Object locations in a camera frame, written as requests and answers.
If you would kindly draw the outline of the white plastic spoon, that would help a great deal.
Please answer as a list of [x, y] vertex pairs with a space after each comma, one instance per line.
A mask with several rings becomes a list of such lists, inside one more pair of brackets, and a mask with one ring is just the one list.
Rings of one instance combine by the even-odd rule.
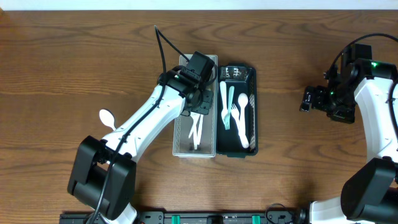
[[115, 117], [114, 117], [114, 115], [112, 114], [112, 112], [110, 112], [110, 110], [107, 110], [107, 109], [100, 109], [100, 111], [99, 111], [99, 118], [100, 118], [101, 122], [102, 122], [105, 126], [111, 128], [113, 131], [116, 130], [116, 127], [115, 127]]
[[200, 118], [200, 115], [198, 113], [191, 112], [190, 116], [193, 120], [193, 124], [192, 124], [191, 130], [188, 134], [188, 137], [191, 138], [193, 136], [193, 139], [197, 140], [198, 139], [197, 123]]
[[202, 129], [203, 129], [203, 115], [200, 114], [199, 124], [197, 129], [197, 146], [200, 145]]
[[199, 120], [200, 115], [197, 113], [192, 113], [193, 115], [193, 147], [194, 150], [197, 150], [197, 122]]

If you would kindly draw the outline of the mint green plastic fork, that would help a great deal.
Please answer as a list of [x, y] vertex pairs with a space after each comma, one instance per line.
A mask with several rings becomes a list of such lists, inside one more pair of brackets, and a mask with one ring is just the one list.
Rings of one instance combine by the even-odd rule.
[[231, 116], [231, 107], [233, 104], [233, 96], [234, 96], [234, 86], [230, 86], [228, 91], [228, 111], [226, 117], [224, 119], [225, 122], [225, 130], [230, 129], [230, 116]]

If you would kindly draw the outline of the white plastic fork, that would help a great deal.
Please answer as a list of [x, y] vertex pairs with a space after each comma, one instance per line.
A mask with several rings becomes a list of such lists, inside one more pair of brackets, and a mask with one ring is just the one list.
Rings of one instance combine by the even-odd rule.
[[248, 142], [248, 139], [246, 137], [246, 134], [244, 132], [242, 132], [242, 130], [241, 130], [240, 119], [239, 119], [239, 110], [238, 110], [238, 108], [236, 107], [235, 104], [232, 104], [232, 106], [231, 106], [231, 114], [232, 114], [232, 117], [235, 120], [237, 129], [238, 129], [238, 136], [240, 138], [242, 147], [247, 149], [249, 147], [249, 142]]

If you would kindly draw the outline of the pink plastic spoon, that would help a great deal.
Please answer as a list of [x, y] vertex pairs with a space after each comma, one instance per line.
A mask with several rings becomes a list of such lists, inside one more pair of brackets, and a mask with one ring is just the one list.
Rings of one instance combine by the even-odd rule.
[[241, 93], [238, 96], [238, 104], [240, 107], [240, 115], [239, 115], [239, 130], [241, 135], [246, 134], [246, 118], [245, 118], [245, 108], [248, 104], [248, 96], [245, 93]]

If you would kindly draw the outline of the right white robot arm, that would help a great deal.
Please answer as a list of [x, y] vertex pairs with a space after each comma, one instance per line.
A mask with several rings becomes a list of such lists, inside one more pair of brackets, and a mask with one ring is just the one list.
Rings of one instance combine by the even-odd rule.
[[301, 111], [326, 112], [334, 121], [354, 122], [361, 112], [367, 163], [343, 186], [341, 195], [314, 201], [309, 223], [397, 223], [397, 67], [357, 59], [337, 72], [328, 86], [306, 87]]

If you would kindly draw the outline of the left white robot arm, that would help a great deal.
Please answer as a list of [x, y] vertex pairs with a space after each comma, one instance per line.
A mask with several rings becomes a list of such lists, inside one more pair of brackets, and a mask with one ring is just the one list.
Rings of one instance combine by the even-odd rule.
[[84, 223], [133, 223], [136, 166], [151, 142], [183, 112], [208, 114], [213, 101], [209, 90], [217, 78], [213, 70], [196, 72], [176, 66], [159, 76], [149, 99], [120, 127], [114, 116], [101, 110], [103, 123], [113, 130], [102, 139], [87, 136], [78, 146], [67, 191], [93, 208]]

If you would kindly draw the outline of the clear plastic mesh basket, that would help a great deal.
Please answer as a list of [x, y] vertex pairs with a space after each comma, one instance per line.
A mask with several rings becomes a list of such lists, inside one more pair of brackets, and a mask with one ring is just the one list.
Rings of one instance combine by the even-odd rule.
[[188, 137], [193, 120], [191, 116], [179, 116], [174, 120], [174, 140], [172, 154], [183, 158], [212, 158], [216, 154], [216, 127], [217, 127], [217, 81], [214, 81], [207, 89], [213, 92], [213, 103], [207, 115], [203, 116], [203, 129], [200, 145], [197, 150], [193, 147], [193, 136]]

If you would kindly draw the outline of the dark green mesh basket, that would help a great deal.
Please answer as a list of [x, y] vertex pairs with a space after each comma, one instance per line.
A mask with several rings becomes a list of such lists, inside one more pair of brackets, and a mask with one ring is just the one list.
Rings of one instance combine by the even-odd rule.
[[[221, 117], [223, 108], [221, 102], [220, 82], [225, 81], [227, 91], [227, 107], [228, 107], [228, 91], [230, 86], [234, 86], [233, 104], [239, 110], [238, 96], [245, 93], [248, 96], [248, 104], [245, 108], [246, 118], [246, 137], [249, 142], [247, 149], [242, 147], [238, 136], [238, 129], [232, 114], [230, 116], [230, 129], [225, 130], [225, 125]], [[218, 67], [218, 106], [217, 106], [217, 138], [216, 151], [228, 157], [246, 157], [254, 156], [258, 152], [258, 130], [257, 130], [257, 91], [256, 91], [256, 70], [243, 63], [230, 63], [225, 66]]]

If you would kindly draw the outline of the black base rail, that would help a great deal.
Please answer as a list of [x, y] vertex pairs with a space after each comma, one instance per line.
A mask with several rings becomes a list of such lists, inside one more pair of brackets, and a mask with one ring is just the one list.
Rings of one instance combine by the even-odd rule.
[[84, 223], [145, 223], [145, 224], [167, 224], [167, 223], [199, 223], [199, 224], [228, 224], [228, 223], [309, 223], [309, 214], [306, 210], [292, 210], [285, 207], [268, 208], [265, 212], [246, 213], [205, 213], [205, 212], [162, 212], [136, 210], [122, 212], [115, 220], [108, 220], [101, 214], [94, 217], [93, 212], [65, 212], [59, 216], [59, 224], [84, 224]]

